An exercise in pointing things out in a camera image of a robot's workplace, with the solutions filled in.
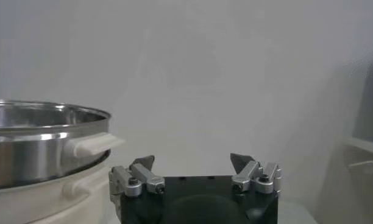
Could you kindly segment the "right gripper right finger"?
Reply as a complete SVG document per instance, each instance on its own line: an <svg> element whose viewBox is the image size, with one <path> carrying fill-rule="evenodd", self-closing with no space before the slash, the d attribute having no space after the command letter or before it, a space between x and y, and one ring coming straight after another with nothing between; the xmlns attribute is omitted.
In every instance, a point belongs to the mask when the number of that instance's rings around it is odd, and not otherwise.
<svg viewBox="0 0 373 224"><path fill-rule="evenodd" d="M261 194L279 194L281 192L282 170L276 163L260 162L249 155L230 154L230 160L236 174L231 177L232 185L240 192L251 187Z"/></svg>

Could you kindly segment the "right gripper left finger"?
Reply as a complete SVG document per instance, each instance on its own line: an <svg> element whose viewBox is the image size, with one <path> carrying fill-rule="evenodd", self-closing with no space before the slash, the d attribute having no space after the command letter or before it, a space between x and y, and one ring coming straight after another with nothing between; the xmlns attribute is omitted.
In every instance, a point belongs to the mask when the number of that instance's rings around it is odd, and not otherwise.
<svg viewBox="0 0 373 224"><path fill-rule="evenodd" d="M155 156L149 155L135 159L128 167L112 167L108 173L110 195L139 197L144 187L151 194L162 194L165 178L152 172L154 161Z"/></svg>

